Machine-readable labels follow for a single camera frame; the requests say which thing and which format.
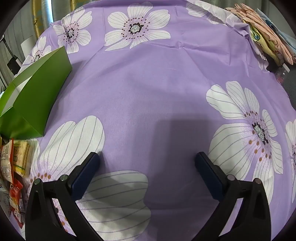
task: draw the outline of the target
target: blue cloth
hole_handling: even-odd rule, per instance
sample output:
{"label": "blue cloth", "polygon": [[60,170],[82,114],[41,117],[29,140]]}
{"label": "blue cloth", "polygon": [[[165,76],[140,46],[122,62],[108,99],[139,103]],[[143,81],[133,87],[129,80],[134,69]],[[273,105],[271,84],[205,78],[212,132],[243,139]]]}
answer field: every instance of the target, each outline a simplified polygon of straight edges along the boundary
{"label": "blue cloth", "polygon": [[283,33],[282,31],[280,31],[274,25],[274,23],[258,8],[256,9],[256,12],[278,36],[282,37],[284,39],[284,41],[286,41],[286,43],[290,46],[291,50],[296,54],[296,39],[292,38],[288,34]]}

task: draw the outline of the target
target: gold curtain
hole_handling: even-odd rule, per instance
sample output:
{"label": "gold curtain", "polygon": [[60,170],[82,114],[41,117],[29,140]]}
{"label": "gold curtain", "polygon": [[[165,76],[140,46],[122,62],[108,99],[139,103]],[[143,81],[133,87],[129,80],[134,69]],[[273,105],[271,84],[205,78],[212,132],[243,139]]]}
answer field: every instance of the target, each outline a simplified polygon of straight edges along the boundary
{"label": "gold curtain", "polygon": [[71,12],[89,2],[90,0],[70,0]]}
{"label": "gold curtain", "polygon": [[32,14],[35,35],[38,39],[40,35],[44,32],[41,0],[32,0]]}

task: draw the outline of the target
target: floral pattern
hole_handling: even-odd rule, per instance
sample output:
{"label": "floral pattern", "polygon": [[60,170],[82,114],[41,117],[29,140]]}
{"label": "floral pattern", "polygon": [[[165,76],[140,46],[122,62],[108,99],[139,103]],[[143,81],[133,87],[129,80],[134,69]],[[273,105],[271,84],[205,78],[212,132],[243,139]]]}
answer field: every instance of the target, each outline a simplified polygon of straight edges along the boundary
{"label": "floral pattern", "polygon": [[286,124],[286,140],[289,147],[289,153],[291,158],[291,167],[292,167],[292,202],[294,202],[295,199],[295,193],[296,193],[296,120],[294,120],[294,123],[289,121]]}
{"label": "floral pattern", "polygon": [[[70,174],[90,152],[99,153],[105,141],[100,120],[88,116],[78,124],[68,121],[52,135],[47,147],[39,156],[36,143],[30,173],[29,192],[35,179],[44,182],[57,180]],[[104,240],[136,239],[148,226],[151,211],[144,204],[148,188],[147,177],[137,171],[117,171],[99,175],[91,181],[78,207]],[[74,234],[57,199],[53,200],[64,229]]]}
{"label": "floral pattern", "polygon": [[258,100],[251,90],[243,90],[237,81],[227,82],[226,89],[213,85],[206,94],[207,102],[224,119],[243,122],[224,124],[215,132],[209,158],[226,174],[240,180],[245,179],[255,160],[253,179],[262,180],[270,203],[274,172],[283,174],[281,146],[272,139],[277,136],[275,125],[266,110],[260,115]]}
{"label": "floral pattern", "polygon": [[121,49],[130,45],[130,49],[136,45],[156,39],[170,39],[170,33],[159,30],[165,27],[169,20],[168,10],[161,9],[146,14],[153,8],[150,2],[142,4],[133,3],[128,7],[128,17],[122,12],[113,12],[108,17],[108,22],[113,30],[105,35],[105,51]]}
{"label": "floral pattern", "polygon": [[43,56],[49,54],[52,51],[52,47],[50,45],[46,46],[46,36],[41,37],[38,40],[38,44],[33,48],[31,55],[28,55],[23,64],[33,64]]}
{"label": "floral pattern", "polygon": [[83,29],[92,21],[91,11],[84,14],[83,7],[77,8],[62,18],[62,25],[54,25],[53,28],[59,38],[58,45],[65,46],[67,53],[79,51],[79,45],[85,46],[91,40],[90,33]]}
{"label": "floral pattern", "polygon": [[226,13],[224,9],[203,1],[189,1],[186,4],[188,14],[194,17],[203,17],[212,24],[224,23],[226,21]]}

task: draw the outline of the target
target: yellow cloth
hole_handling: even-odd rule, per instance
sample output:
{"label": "yellow cloth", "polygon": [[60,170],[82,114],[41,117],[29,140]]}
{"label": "yellow cloth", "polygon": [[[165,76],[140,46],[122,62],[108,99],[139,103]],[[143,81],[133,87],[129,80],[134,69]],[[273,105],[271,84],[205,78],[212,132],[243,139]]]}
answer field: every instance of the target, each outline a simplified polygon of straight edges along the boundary
{"label": "yellow cloth", "polygon": [[259,47],[263,50],[263,52],[265,52],[270,57],[272,57],[278,66],[281,66],[283,63],[278,58],[278,56],[273,51],[271,51],[271,49],[269,48],[269,46],[266,43],[266,40],[262,37],[262,35],[259,33],[259,31],[256,28],[254,28],[251,24],[249,24],[249,25],[250,25],[250,29],[251,29],[252,40],[257,45],[259,45]]}

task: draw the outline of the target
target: purple fabric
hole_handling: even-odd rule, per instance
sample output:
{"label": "purple fabric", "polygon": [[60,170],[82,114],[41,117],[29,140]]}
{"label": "purple fabric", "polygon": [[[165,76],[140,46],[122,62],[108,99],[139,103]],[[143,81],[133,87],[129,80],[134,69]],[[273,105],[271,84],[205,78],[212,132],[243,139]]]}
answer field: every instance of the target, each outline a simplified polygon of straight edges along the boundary
{"label": "purple fabric", "polygon": [[[108,23],[113,12],[123,12],[143,1],[99,1],[85,5],[92,22],[85,27],[89,44],[69,54],[73,71],[52,108],[46,134],[39,139],[40,153],[65,122],[78,123],[94,115],[102,123],[104,161],[99,174],[134,170],[149,181],[144,203],[151,210],[145,231],[136,240],[191,240],[217,206],[194,167],[197,152],[209,153],[215,132],[229,120],[209,105],[213,85],[226,91],[237,81],[267,110],[277,130],[273,140],[281,146],[283,174],[274,173],[270,202],[272,237],[282,229],[295,203],[291,202],[291,157],[285,126],[296,114],[272,73],[259,68],[249,41],[223,24],[205,16],[189,15],[186,1],[150,1],[153,9],[166,9],[168,24],[162,28],[170,39],[157,39],[105,51],[105,35],[115,28]],[[53,23],[42,36],[52,50],[59,47]],[[245,180],[252,180],[253,159]],[[233,212],[233,223],[239,205]]]}

